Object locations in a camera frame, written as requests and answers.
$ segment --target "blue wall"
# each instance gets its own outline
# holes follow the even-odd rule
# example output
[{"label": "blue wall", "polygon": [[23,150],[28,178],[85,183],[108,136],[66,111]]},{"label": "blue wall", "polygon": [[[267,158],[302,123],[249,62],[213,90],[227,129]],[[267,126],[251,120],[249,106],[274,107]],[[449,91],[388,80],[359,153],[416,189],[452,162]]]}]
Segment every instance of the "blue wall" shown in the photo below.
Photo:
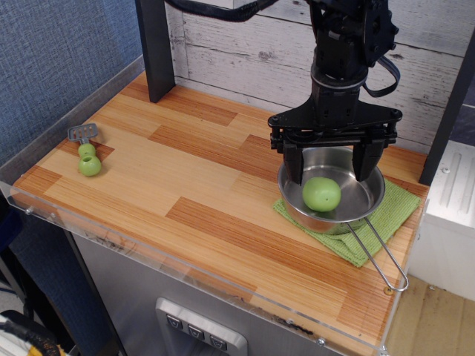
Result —
[{"label": "blue wall", "polygon": [[134,0],[0,0],[0,165],[141,53]]}]

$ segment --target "wood plank wall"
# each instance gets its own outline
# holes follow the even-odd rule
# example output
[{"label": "wood plank wall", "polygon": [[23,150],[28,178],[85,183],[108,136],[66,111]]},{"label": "wood plank wall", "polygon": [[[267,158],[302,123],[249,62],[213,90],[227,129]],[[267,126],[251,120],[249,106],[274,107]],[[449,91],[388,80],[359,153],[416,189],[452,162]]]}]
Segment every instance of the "wood plank wall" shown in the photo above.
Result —
[{"label": "wood plank wall", "polygon": [[[390,0],[401,71],[396,92],[361,100],[402,110],[397,145],[428,153],[475,26],[473,0]],[[315,38],[304,0],[280,0],[244,23],[181,13],[167,5],[176,82],[273,112],[307,100]],[[370,88],[392,77],[379,65]]]}]

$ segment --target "control panel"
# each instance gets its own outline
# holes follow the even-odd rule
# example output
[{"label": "control panel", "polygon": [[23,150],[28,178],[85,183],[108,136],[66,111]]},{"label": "control panel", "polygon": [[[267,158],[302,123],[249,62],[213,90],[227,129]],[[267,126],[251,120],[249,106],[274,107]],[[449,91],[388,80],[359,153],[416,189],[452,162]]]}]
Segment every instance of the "control panel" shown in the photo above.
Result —
[{"label": "control panel", "polygon": [[226,355],[247,356],[243,335],[165,298],[158,298],[155,310],[161,327],[186,333]]}]

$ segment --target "wooden table surface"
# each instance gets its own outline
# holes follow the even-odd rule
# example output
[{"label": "wooden table surface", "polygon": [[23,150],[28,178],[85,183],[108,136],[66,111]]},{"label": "wooden table surface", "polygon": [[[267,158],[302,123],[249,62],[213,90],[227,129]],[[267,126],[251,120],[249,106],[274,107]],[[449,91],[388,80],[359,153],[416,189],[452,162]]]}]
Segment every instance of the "wooden table surface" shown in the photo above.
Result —
[{"label": "wooden table surface", "polygon": [[[381,345],[396,295],[384,293],[371,263],[354,267],[272,209],[282,163],[270,149],[272,114],[180,87],[150,103],[143,74],[89,120],[99,129],[92,143],[100,174],[81,175],[78,143],[65,139],[16,182],[27,193],[16,199],[43,202],[39,208],[72,231],[133,246],[171,267],[183,261],[198,282],[368,355],[364,343]],[[390,147],[379,168],[424,202],[424,162],[425,155]],[[388,243],[403,266],[422,205]],[[376,261],[397,284],[387,255],[380,251]],[[219,279],[231,283],[218,286]]]}]

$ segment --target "green cloth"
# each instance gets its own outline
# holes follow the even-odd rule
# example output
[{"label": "green cloth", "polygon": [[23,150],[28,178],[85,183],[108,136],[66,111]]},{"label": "green cloth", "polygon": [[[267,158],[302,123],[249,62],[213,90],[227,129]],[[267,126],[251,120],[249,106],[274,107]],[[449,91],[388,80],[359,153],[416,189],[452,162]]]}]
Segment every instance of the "green cloth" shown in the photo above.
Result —
[{"label": "green cloth", "polygon": [[[387,242],[404,221],[417,209],[421,200],[396,184],[386,179],[384,181],[386,183],[384,198],[380,206],[371,214],[370,222],[383,241]],[[316,238],[338,256],[343,257],[356,267],[361,267],[368,260],[368,256],[364,253],[351,232],[340,235],[328,235],[310,231],[290,217],[282,199],[275,202],[274,209],[291,223],[301,228],[311,237]],[[362,227],[358,228],[356,233],[371,255],[374,255],[382,247],[368,224],[365,223]]]}]

